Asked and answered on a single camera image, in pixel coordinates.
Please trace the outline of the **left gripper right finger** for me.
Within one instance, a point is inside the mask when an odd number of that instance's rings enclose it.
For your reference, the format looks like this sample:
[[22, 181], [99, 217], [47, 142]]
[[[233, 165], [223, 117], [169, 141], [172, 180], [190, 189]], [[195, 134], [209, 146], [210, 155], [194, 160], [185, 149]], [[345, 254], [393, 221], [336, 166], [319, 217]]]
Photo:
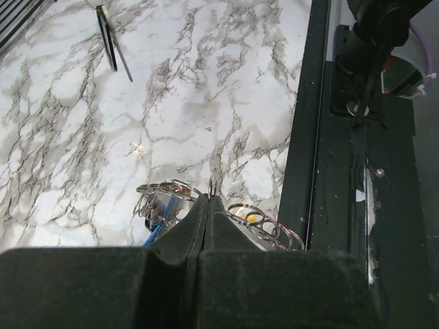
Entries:
[[343, 252], [264, 252], [209, 202], [198, 259], [201, 328], [379, 328], [361, 265]]

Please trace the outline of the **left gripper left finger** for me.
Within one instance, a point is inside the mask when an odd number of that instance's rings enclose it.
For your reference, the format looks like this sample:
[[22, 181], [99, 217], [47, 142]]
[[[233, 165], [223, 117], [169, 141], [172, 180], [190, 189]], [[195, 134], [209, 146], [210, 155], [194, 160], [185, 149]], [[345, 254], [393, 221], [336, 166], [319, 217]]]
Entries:
[[41, 247], [1, 255], [2, 328], [196, 328], [209, 201], [146, 247]]

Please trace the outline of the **metal disc with keyrings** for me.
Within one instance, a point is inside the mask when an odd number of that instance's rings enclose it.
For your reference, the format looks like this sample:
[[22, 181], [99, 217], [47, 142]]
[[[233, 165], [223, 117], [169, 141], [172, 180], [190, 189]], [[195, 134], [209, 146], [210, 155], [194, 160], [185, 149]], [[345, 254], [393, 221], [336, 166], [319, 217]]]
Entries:
[[[136, 192], [140, 194], [140, 198], [132, 213], [143, 218], [144, 225], [148, 208], [156, 199], [166, 204], [170, 197], [177, 198], [176, 221], [168, 231], [182, 221], [196, 199], [202, 195], [202, 192], [196, 187], [177, 179], [172, 179], [169, 182], [142, 184], [136, 188]], [[276, 249], [286, 252], [305, 250], [305, 244], [297, 233], [286, 228], [274, 217], [248, 202], [231, 204], [221, 213], [226, 216], [227, 223], [235, 225], [246, 238], [264, 251], [274, 251]], [[255, 215], [258, 221], [254, 223], [244, 221], [241, 216], [248, 213]]]

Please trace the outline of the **key with black tag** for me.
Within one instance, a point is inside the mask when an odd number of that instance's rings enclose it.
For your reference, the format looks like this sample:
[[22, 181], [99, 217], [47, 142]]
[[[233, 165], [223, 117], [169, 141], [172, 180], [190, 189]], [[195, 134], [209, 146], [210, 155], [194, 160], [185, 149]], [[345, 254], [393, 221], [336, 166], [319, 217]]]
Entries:
[[133, 82], [132, 74], [128, 68], [128, 63], [126, 62], [119, 41], [117, 40], [115, 29], [110, 22], [110, 15], [107, 7], [103, 3], [99, 4], [95, 7], [95, 12], [110, 68], [113, 72], [118, 71], [117, 59], [115, 55], [115, 51], [117, 51], [129, 81]]

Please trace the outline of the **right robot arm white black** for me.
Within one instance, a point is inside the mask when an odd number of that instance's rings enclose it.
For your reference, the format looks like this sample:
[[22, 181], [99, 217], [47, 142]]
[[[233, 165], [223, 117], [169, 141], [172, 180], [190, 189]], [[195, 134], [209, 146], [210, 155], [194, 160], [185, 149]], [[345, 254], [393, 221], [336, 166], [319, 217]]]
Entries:
[[429, 1], [348, 1], [355, 24], [337, 56], [337, 64], [349, 75], [367, 76], [382, 69], [395, 47], [409, 36], [412, 17]]

